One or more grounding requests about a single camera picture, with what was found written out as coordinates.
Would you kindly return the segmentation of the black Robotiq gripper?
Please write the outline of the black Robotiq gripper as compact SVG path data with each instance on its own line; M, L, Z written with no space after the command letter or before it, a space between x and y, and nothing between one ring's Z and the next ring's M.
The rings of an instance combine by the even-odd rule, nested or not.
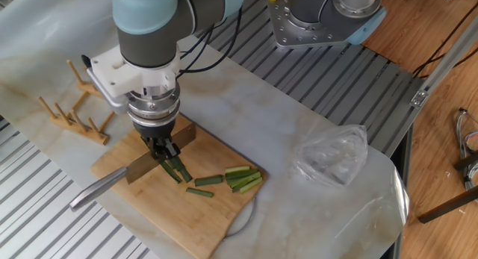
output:
M181 151L173 142L171 133L176 120L162 119L134 119L133 125L137 132L145 138L149 138L149 150L151 156L159 163L169 157L177 157Z

